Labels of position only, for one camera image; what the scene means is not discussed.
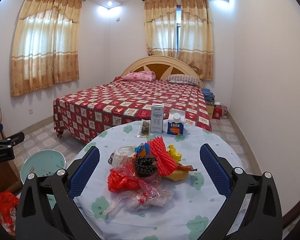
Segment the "red foam fruit net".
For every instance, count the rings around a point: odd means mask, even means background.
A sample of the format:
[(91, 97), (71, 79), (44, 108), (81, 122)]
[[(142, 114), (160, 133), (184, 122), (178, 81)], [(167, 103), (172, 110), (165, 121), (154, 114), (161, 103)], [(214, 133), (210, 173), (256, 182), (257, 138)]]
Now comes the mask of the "red foam fruit net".
[(153, 157), (156, 159), (156, 166), (160, 176), (165, 177), (172, 174), (178, 167), (178, 164), (167, 153), (166, 146), (162, 137), (155, 137), (147, 142)]

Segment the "black foam net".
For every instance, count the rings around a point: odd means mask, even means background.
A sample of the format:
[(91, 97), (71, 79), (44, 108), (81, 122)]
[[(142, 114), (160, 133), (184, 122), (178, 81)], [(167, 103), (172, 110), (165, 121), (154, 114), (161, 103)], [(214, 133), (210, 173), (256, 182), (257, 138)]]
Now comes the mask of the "black foam net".
[(140, 178), (149, 177), (157, 172), (156, 159), (154, 157), (138, 157), (134, 161), (134, 169)]

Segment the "brown wooden cabinet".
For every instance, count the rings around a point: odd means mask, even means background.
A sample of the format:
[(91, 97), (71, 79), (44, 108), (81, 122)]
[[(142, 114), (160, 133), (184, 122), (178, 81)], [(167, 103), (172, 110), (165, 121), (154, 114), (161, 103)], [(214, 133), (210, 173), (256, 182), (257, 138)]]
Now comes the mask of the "brown wooden cabinet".
[(17, 193), (22, 188), (22, 182), (14, 161), (0, 163), (0, 192)]

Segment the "white green patterned tablecloth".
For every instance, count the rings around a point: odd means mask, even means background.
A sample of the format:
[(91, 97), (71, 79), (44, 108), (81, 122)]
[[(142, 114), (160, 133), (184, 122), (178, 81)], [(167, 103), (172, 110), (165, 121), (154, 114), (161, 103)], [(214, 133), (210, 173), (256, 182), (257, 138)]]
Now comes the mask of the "white green patterned tablecloth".
[(121, 202), (115, 210), (104, 215), (116, 196), (108, 190), (108, 159), (120, 147), (146, 142), (146, 138), (139, 137), (139, 129), (140, 123), (135, 121), (109, 128), (91, 141), (90, 145), (100, 151), (100, 162), (75, 203), (102, 239), (197, 239), (225, 201), (200, 161), (200, 147), (209, 144), (232, 166), (251, 172), (243, 158), (242, 146), (234, 135), (226, 134), (217, 127), (206, 131), (185, 125), (183, 135), (163, 133), (164, 143), (173, 145), (182, 155), (181, 162), (193, 166), (194, 172), (179, 182), (162, 180), (162, 184), (173, 192), (172, 199), (164, 207), (151, 206), (132, 211), (127, 209), (125, 202)]

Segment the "yellow sponge piece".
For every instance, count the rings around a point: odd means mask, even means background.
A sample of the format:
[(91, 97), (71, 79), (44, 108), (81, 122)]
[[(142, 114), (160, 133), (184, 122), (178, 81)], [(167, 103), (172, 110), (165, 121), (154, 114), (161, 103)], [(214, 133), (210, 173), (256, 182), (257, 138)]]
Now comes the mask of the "yellow sponge piece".
[(183, 170), (175, 170), (173, 173), (171, 173), (168, 176), (165, 176), (165, 178), (171, 180), (171, 181), (181, 181), (187, 178), (189, 172), (188, 171), (183, 171)]

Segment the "red patterned bed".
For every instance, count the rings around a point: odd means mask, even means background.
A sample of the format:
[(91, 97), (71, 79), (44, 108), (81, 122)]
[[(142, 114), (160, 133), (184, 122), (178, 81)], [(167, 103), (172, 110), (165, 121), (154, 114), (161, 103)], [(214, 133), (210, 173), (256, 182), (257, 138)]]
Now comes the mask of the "red patterned bed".
[(164, 106), (165, 119), (172, 109), (185, 111), (187, 124), (211, 131), (206, 102), (199, 87), (163, 80), (122, 79), (55, 99), (54, 129), (58, 137), (68, 131), (81, 142), (89, 143), (106, 129), (149, 120), (154, 103)]

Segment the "left beige curtain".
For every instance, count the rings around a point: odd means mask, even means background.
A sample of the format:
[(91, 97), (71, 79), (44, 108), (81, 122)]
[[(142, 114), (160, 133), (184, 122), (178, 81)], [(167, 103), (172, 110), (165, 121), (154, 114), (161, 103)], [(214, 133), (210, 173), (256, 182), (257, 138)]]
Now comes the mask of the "left beige curtain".
[(11, 96), (79, 79), (82, 0), (25, 0), (11, 53)]

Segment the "beige curtain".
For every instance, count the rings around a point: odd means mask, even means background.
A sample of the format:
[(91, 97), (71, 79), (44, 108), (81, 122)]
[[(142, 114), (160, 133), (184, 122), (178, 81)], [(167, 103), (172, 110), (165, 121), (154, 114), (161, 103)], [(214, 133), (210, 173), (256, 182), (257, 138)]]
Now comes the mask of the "beige curtain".
[(25, 0), (11, 53), (11, 96), (79, 79), (82, 0)]
[(191, 67), (201, 80), (213, 80), (214, 45), (209, 0), (144, 1), (146, 50)]

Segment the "yellow plastic wrapper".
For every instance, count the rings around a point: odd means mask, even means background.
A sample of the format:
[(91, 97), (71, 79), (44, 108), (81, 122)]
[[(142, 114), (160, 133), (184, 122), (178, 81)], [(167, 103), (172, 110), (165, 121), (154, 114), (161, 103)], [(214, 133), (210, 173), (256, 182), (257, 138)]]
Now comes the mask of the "yellow plastic wrapper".
[(166, 151), (176, 163), (179, 163), (182, 160), (182, 154), (177, 152), (174, 145), (169, 145)]

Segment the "red box by bed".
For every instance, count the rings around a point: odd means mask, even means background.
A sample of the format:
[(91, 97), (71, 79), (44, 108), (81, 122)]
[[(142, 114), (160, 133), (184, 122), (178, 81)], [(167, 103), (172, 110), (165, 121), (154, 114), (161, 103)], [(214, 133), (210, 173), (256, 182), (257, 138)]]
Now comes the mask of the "red box by bed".
[(215, 107), (213, 110), (212, 118), (219, 120), (222, 116), (222, 108), (221, 107)]

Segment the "clear plastic bag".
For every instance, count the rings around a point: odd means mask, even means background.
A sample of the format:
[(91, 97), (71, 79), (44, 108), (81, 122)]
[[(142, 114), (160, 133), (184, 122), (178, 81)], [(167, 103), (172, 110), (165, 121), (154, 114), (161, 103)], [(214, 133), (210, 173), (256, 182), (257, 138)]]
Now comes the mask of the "clear plastic bag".
[(173, 198), (174, 192), (162, 183), (160, 177), (150, 176), (143, 181), (145, 184), (141, 189), (119, 193), (104, 213), (106, 215), (111, 213), (122, 203), (130, 211), (146, 210), (151, 206), (165, 207)]

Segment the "dark snack packet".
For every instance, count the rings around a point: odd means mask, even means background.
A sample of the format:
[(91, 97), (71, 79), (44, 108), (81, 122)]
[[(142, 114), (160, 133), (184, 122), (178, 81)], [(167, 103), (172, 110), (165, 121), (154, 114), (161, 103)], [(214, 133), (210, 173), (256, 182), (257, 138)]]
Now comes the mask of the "dark snack packet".
[(137, 137), (147, 138), (150, 135), (150, 122), (142, 120)]

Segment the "tall white carton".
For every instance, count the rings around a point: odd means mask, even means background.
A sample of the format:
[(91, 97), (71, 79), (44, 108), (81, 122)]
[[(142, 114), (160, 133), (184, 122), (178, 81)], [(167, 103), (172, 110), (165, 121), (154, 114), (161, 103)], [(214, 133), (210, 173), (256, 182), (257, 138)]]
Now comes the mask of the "tall white carton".
[(151, 133), (162, 133), (164, 120), (164, 105), (153, 103), (151, 105)]

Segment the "striped pillow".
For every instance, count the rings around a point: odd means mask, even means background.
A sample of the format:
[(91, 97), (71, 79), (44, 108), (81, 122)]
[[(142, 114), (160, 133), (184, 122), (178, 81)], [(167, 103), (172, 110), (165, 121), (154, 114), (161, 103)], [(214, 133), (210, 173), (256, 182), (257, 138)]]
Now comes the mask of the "striped pillow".
[(169, 75), (166, 81), (170, 83), (183, 84), (183, 85), (192, 85), (199, 87), (199, 80), (196, 77), (184, 74), (173, 74)]

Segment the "pink pillow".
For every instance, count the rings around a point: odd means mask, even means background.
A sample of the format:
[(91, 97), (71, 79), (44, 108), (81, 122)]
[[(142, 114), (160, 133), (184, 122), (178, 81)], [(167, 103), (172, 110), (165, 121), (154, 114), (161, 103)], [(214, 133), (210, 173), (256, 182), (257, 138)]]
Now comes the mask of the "pink pillow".
[(153, 71), (131, 72), (123, 76), (124, 81), (147, 81), (156, 80), (156, 74)]

